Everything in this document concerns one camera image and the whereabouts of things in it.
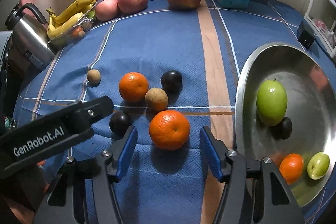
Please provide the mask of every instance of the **beige stripe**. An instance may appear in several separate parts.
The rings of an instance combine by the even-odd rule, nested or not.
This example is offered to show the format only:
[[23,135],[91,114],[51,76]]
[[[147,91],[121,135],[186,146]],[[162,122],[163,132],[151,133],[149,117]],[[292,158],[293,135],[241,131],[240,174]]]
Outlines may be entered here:
[[[39,90],[39,93],[38,93],[38,95],[37,95],[37,99],[40,99],[40,97],[41,97],[41,94],[42,94],[42,92],[43,92],[43,89],[45,88],[45,84],[46,84],[46,82],[47,82],[47,80],[48,80],[48,77],[49,77],[51,71],[53,70],[53,67],[54,67],[54,65],[55,65],[55,62],[56,62],[56,60],[57,60],[57,58],[58,58],[60,52],[61,52],[61,51],[58,51],[58,52],[57,52],[57,54],[56,54],[55,57],[54,57],[54,60],[51,62],[51,65],[50,65],[50,67],[49,67],[49,69],[48,69],[48,71],[47,71],[47,74],[45,75],[45,77],[44,77],[44,79],[43,79],[42,85],[41,85],[40,90]],[[37,108],[38,108],[38,104],[39,104],[39,100],[36,100],[35,106],[34,106],[34,108],[33,108],[33,113],[31,114],[31,120],[34,120],[34,119],[35,119],[35,112],[36,112],[36,110],[37,110]]]
[[[198,18],[203,42],[209,105],[230,105],[221,48],[210,10],[204,9],[206,7],[205,0],[202,0],[201,9],[198,9]],[[221,110],[210,109],[210,112],[218,111]],[[222,140],[228,148],[231,148],[233,143],[232,115],[211,115],[210,123],[211,132],[215,138]],[[224,184],[219,183],[209,171],[204,188],[201,224],[213,222],[223,188]]]

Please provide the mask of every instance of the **stainless steel kettle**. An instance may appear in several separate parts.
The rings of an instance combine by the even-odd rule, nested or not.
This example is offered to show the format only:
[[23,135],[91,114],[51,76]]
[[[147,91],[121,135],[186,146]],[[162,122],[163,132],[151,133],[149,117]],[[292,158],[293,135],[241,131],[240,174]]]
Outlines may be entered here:
[[[48,43],[47,30],[42,24],[47,24],[40,10],[32,3],[22,7],[17,4],[9,14],[5,26],[12,30],[11,39],[18,51],[40,71],[43,71],[55,57],[56,50]],[[23,12],[29,9],[36,17]]]

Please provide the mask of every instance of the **plastic bag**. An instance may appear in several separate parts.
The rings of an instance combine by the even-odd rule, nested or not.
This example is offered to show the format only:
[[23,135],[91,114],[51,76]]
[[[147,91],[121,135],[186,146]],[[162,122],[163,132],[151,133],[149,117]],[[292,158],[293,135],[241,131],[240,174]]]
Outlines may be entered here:
[[62,49],[71,43],[77,43],[92,29],[95,20],[96,15],[94,5],[77,21],[74,26],[49,40],[49,43],[58,49]]
[[325,39],[331,45],[331,47],[335,48],[335,46],[336,46],[336,37],[334,35],[334,32],[330,31],[329,28],[326,26],[326,24],[322,20],[320,20],[318,18],[314,18],[312,21],[317,26],[317,28],[319,29],[320,33],[325,37]]

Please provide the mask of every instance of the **black plum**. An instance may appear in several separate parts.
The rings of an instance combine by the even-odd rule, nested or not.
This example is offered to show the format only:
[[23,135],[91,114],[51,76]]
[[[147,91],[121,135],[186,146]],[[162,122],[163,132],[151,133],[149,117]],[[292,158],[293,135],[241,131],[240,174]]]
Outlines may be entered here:
[[284,117],[280,123],[270,129],[276,139],[286,140],[292,134],[292,121],[290,118]]
[[123,112],[118,111],[114,113],[110,118],[110,129],[118,136],[123,137],[128,129],[132,125],[130,116]]
[[182,74],[177,70],[165,72],[161,77],[162,89],[169,93],[177,93],[182,88]]

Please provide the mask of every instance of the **checkered tablecloth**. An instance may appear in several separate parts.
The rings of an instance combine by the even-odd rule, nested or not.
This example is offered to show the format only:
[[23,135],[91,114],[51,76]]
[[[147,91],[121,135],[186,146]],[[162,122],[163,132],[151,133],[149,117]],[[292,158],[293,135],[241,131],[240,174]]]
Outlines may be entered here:
[[[138,14],[94,27],[78,44],[59,51],[51,64],[26,77],[16,102],[14,118],[22,126],[74,100],[89,101],[108,95],[115,109],[128,111],[138,129],[138,143],[126,177],[115,186],[124,223],[212,223],[222,185],[209,174],[199,149],[199,130],[211,127],[216,138],[235,146],[235,97],[240,71],[249,55],[268,42],[300,47],[296,30],[303,17],[275,0],[250,3],[247,10],[219,8],[202,0],[199,9],[169,10],[166,0],[150,1]],[[309,54],[336,87],[336,69],[314,43]],[[86,80],[89,69],[102,75],[97,87]],[[131,71],[144,74],[150,87],[161,87],[161,75],[171,69],[183,74],[183,91],[170,109],[190,121],[188,143],[180,150],[155,148],[148,134],[144,105],[129,106],[118,92],[121,77]],[[61,155],[47,160],[45,177],[52,180],[67,155],[84,160],[108,148],[115,136],[107,117],[93,125],[95,135]],[[322,193],[303,208],[313,223],[336,189],[333,173]],[[92,184],[86,182],[88,210],[96,223]]]

